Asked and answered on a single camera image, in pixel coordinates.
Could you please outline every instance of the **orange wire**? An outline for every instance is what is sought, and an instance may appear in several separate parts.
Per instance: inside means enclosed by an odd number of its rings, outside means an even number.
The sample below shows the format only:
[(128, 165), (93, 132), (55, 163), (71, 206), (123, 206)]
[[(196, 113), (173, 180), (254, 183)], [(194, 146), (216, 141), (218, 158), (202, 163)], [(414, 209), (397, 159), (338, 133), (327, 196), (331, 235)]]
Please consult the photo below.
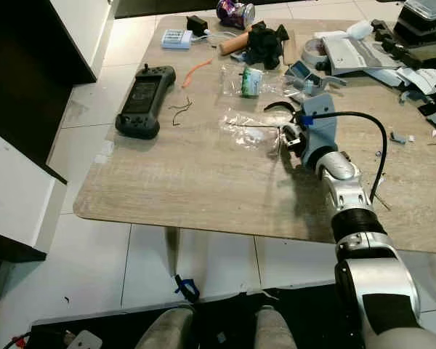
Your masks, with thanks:
[(213, 58), (210, 58), (206, 62), (203, 62), (201, 64), (197, 64), (194, 68), (192, 68), (189, 73), (187, 73), (186, 78), (184, 79), (184, 82), (182, 83), (182, 88), (189, 86), (189, 84), (192, 82), (192, 73), (196, 71), (199, 68), (202, 68), (204, 65), (211, 64)]

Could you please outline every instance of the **clear plastic bag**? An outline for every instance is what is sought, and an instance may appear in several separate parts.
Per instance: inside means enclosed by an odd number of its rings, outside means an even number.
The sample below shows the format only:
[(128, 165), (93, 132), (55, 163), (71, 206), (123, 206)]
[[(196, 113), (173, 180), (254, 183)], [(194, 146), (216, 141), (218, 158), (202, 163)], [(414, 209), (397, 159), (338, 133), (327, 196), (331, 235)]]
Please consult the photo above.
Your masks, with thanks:
[(294, 77), (270, 71), (260, 71), (239, 64), (221, 67), (222, 94), (257, 98), (265, 93), (284, 97), (285, 91), (294, 83)]
[(221, 130), (236, 144), (246, 149), (264, 150), (272, 158), (278, 155), (281, 145), (280, 126), (288, 119), (287, 112), (246, 113), (229, 108), (219, 123)]

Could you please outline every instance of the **controller screen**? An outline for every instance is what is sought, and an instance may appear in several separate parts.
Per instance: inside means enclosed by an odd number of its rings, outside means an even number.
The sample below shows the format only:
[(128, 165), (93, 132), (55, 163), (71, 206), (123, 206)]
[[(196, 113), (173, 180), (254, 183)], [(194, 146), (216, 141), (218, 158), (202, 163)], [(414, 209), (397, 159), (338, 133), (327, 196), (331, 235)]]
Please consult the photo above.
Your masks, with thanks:
[(123, 113), (147, 113), (152, 105), (160, 80), (160, 76), (143, 76), (142, 79), (136, 80), (129, 93)]

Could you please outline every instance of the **white cabinet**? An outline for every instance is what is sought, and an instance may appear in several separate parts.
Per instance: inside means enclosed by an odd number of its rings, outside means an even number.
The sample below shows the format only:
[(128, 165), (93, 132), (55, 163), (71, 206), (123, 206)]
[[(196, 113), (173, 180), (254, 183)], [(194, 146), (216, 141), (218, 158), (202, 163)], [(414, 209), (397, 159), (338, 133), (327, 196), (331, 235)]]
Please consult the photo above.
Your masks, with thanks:
[(50, 2), (82, 57), (95, 76), (98, 76), (113, 26), (112, 7), (116, 5), (109, 4), (108, 0), (50, 0)]
[(65, 184), (0, 137), (0, 238), (6, 241), (0, 246), (6, 254), (19, 243), (12, 261), (25, 260), (18, 254), (27, 247), (49, 251), (65, 192)]

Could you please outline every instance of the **wooden table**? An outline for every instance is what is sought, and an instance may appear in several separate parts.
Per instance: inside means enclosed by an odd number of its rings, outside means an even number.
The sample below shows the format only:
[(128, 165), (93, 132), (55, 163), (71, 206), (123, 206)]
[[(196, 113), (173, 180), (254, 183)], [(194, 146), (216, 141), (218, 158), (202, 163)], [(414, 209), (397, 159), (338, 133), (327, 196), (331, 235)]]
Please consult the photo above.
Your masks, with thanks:
[[(217, 19), (207, 18), (218, 31)], [(345, 29), (349, 21), (268, 20), (271, 28), (284, 24), (296, 31), (297, 49), (316, 31)], [(231, 63), (210, 43), (194, 44), (188, 51), (165, 51), (161, 36), (167, 28), (184, 28), (185, 18), (165, 17), (142, 60), (151, 66), (172, 65), (177, 82), (169, 90), (159, 115), (160, 132), (154, 140), (119, 135), (114, 127), (107, 140), (112, 153), (97, 157), (74, 203), (74, 212), (91, 220), (173, 226), (228, 233), (334, 242), (324, 209), (324, 195), (313, 174), (269, 156), (275, 135), (256, 148), (246, 148), (222, 128), (225, 116), (236, 112), (262, 123), (283, 111), (263, 113), (263, 107), (281, 97), (257, 100), (223, 96), (220, 68)], [(209, 58), (211, 65), (197, 70), (186, 89), (186, 73)], [(348, 86), (331, 89), (337, 111), (370, 113), (387, 131), (415, 135), (416, 142), (389, 143), (386, 179), (375, 209), (398, 249), (436, 252), (436, 138), (416, 106), (399, 105), (399, 93), (367, 76), (347, 78)], [(172, 125), (170, 105), (193, 102)], [(381, 149), (381, 136), (370, 122), (339, 118), (336, 141), (364, 173), (367, 191), (373, 182)]]

